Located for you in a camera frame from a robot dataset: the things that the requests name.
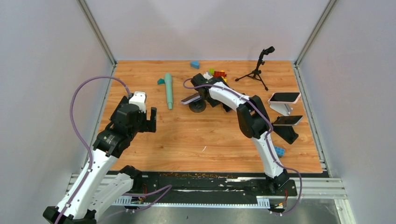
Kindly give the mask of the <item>phone with lavender case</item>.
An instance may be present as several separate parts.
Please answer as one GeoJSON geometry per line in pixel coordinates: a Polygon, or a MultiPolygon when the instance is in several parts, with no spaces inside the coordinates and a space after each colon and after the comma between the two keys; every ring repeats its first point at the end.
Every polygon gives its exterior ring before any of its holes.
{"type": "Polygon", "coordinates": [[[192,102],[198,101],[200,99],[201,99],[200,94],[199,93],[195,93],[195,94],[192,94],[192,95],[182,99],[180,102],[183,105],[187,105],[187,104],[190,104],[192,102]]]}

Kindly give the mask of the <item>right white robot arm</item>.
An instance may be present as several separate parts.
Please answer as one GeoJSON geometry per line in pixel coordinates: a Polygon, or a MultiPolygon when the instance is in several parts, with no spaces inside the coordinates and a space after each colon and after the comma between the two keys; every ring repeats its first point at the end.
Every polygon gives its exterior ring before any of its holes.
{"type": "Polygon", "coordinates": [[[208,102],[223,104],[236,112],[241,132],[252,140],[261,158],[267,190],[273,195],[284,191],[289,175],[273,145],[273,126],[262,100],[257,95],[249,97],[235,91],[220,78],[206,79],[200,73],[186,79],[183,86],[186,89],[195,89],[200,97],[208,102]]]}

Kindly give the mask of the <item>phone with pink-edged black case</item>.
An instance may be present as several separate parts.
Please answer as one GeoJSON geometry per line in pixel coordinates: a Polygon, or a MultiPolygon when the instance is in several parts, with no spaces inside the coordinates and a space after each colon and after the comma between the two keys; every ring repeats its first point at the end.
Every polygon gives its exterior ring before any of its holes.
{"type": "Polygon", "coordinates": [[[225,112],[230,112],[230,111],[232,111],[232,108],[230,108],[230,107],[227,106],[226,104],[222,104],[222,108],[225,110],[225,112]]]}

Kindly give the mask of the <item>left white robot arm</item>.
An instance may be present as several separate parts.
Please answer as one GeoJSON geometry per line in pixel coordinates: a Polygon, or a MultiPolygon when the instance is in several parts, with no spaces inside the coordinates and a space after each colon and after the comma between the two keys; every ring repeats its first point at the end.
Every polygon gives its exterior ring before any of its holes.
{"type": "Polygon", "coordinates": [[[125,166],[100,192],[100,183],[120,158],[138,132],[156,132],[156,108],[147,119],[147,95],[136,91],[123,97],[110,118],[110,123],[98,133],[92,155],[69,192],[56,205],[49,206],[43,217],[51,224],[95,224],[123,193],[139,192],[143,187],[141,171],[125,166]]]}

